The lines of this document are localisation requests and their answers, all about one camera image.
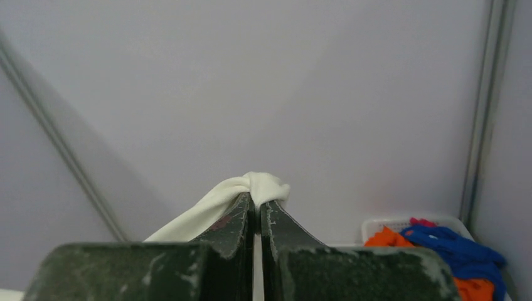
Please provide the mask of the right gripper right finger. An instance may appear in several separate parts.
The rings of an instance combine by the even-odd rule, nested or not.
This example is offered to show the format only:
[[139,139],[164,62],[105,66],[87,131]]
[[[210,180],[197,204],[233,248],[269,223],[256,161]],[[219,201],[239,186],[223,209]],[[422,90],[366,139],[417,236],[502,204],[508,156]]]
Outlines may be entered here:
[[415,247],[331,247],[278,201],[260,207],[265,300],[460,300],[450,268]]

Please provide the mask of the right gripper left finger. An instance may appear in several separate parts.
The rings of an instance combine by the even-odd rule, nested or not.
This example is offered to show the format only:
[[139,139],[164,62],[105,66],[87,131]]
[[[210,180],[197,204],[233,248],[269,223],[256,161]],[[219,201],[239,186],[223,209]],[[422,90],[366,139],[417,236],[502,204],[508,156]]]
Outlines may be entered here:
[[41,263],[25,300],[251,300],[254,206],[240,194],[190,242],[72,243]]

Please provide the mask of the white printed t-shirt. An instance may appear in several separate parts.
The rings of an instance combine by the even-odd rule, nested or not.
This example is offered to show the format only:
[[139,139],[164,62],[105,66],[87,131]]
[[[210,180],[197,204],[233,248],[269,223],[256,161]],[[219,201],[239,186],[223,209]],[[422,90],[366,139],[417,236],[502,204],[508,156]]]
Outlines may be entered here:
[[188,242],[221,219],[236,203],[237,197],[249,193],[258,209],[269,201],[286,203],[290,186],[267,172],[248,172],[218,183],[193,207],[174,218],[145,239],[146,242]]

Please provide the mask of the pink t-shirt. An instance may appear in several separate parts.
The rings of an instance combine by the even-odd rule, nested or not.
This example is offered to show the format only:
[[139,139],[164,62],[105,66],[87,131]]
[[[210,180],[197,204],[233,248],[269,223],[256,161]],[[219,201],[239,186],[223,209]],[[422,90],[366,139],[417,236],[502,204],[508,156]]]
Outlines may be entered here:
[[435,228],[438,226],[437,223],[434,223],[433,221],[429,221],[427,219],[423,219],[423,218],[420,218],[420,219],[417,219],[417,218],[410,218],[410,225],[411,226],[424,226],[424,227],[427,227],[427,228]]

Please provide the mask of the white plastic basket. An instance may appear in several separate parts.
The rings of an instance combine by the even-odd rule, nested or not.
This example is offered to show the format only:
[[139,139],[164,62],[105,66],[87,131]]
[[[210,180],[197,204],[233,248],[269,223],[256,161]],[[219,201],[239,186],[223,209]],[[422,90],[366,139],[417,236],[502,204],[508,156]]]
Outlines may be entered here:
[[[377,232],[381,231],[385,226],[391,230],[393,230],[396,233],[399,233],[404,230],[405,228],[410,227],[410,218],[415,217],[409,217],[409,218],[388,218],[388,219],[373,219],[373,220],[367,220],[362,224],[361,232],[362,232],[362,238],[363,242],[367,241],[368,238],[372,237]],[[457,218],[448,217],[448,216],[430,216],[428,218],[424,218],[429,221],[433,221],[434,223],[437,223],[438,226],[443,226],[446,228],[450,228],[452,231],[460,234],[461,236],[470,239],[474,241],[472,235],[469,233],[467,228],[464,226],[464,224],[459,221]],[[508,295],[508,290],[506,288],[506,297],[504,300],[509,300],[510,297]]]

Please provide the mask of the blue t-shirt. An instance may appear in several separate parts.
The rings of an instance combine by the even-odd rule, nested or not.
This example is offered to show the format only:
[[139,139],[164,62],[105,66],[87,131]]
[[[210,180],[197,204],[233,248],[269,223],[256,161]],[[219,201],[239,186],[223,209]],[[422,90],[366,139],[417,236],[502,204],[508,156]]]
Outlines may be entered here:
[[506,285],[501,269],[506,260],[498,252],[443,226],[410,226],[400,234],[415,245],[435,251],[450,267],[453,279],[490,280],[495,286],[494,300],[505,299]]

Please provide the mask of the orange t-shirt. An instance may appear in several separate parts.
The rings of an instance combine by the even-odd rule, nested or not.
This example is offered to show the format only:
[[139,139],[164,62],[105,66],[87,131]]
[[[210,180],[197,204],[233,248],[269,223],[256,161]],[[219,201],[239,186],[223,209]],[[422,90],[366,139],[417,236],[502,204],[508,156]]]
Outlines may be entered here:
[[[368,238],[364,246],[416,247],[415,244],[409,242],[401,234],[386,226]],[[459,279],[454,277],[454,283],[462,300],[494,300],[495,286],[490,280],[481,278]]]

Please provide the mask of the left corner metal post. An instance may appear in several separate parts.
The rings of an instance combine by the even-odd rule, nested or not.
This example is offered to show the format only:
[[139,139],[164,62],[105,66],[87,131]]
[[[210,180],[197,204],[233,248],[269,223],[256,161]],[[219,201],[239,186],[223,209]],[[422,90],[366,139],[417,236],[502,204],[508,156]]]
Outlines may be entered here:
[[70,174],[84,191],[92,207],[100,216],[110,234],[117,241],[130,241],[131,238],[121,227],[111,205],[90,179],[74,151],[55,124],[53,117],[47,112],[43,102],[38,98],[36,91],[31,87],[21,69],[16,65],[14,58],[9,53],[9,45],[4,37],[1,37],[1,69],[13,84],[29,111],[31,111],[33,117],[40,124],[48,140],[61,157]]

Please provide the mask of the corner metal post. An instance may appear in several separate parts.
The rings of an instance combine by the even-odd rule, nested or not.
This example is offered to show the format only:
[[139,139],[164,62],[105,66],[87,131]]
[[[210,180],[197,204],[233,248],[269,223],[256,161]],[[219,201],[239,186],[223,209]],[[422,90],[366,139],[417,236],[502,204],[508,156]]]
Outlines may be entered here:
[[31,111],[33,117],[40,124],[48,140],[61,157],[70,174],[84,191],[92,207],[100,216],[110,234],[117,241],[130,241],[131,238],[121,227],[111,205],[90,179],[74,151],[55,124],[53,117],[47,112],[43,102],[38,98],[36,91],[31,87],[21,69],[16,65],[14,58],[9,53],[9,45],[4,37],[1,37],[1,69],[13,84],[29,111]]
[[459,219],[470,228],[489,157],[516,1],[490,1]]

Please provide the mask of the right corner metal post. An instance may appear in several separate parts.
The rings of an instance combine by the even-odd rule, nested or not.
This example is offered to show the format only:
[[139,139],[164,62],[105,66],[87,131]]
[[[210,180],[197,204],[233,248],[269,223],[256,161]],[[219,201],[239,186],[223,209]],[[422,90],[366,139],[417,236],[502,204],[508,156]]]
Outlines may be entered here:
[[470,228],[489,157],[516,1],[490,1],[459,219]]

